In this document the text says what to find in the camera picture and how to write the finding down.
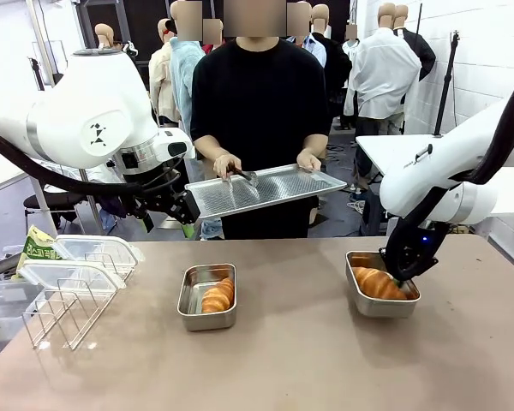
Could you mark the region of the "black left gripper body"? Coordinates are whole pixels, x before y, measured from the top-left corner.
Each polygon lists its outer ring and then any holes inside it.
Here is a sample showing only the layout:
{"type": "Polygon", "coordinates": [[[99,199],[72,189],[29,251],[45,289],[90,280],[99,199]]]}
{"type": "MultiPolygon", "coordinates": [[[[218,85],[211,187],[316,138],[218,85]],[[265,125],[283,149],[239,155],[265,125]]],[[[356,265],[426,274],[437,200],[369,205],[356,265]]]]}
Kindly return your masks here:
{"type": "Polygon", "coordinates": [[[166,188],[162,188],[155,193],[145,194],[136,199],[149,211],[168,212],[179,206],[179,199],[183,192],[184,183],[181,180],[177,180],[166,188]]]}

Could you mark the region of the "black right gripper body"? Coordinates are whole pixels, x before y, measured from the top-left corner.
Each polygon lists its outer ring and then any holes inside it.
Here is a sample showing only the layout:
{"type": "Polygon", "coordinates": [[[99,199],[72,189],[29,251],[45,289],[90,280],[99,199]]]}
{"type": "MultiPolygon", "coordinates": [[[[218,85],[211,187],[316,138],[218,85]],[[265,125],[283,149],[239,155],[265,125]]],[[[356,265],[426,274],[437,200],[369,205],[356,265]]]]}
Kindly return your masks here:
{"type": "Polygon", "coordinates": [[[448,231],[448,223],[433,223],[428,229],[412,227],[403,235],[401,272],[404,275],[421,275],[437,264],[435,254],[448,231]]]}

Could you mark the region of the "person's right hand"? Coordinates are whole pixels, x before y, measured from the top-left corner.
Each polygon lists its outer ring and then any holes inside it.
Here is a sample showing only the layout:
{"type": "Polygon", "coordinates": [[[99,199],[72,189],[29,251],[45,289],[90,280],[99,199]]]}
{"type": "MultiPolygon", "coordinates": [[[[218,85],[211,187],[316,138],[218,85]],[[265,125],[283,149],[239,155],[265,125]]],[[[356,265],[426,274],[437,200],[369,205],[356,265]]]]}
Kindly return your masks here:
{"type": "Polygon", "coordinates": [[[233,173],[241,169],[241,160],[235,155],[225,153],[214,160],[213,170],[223,180],[227,180],[233,173]]]}

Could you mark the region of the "person's left hand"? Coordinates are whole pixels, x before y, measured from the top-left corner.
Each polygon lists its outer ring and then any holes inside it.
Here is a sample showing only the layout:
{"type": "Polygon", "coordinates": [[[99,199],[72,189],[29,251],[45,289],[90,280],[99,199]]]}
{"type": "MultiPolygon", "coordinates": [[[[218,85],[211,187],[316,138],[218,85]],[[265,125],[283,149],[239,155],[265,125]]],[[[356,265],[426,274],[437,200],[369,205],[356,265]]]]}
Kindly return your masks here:
{"type": "Polygon", "coordinates": [[[321,169],[320,160],[309,148],[303,149],[296,158],[297,165],[305,170],[316,171],[321,169]]]}

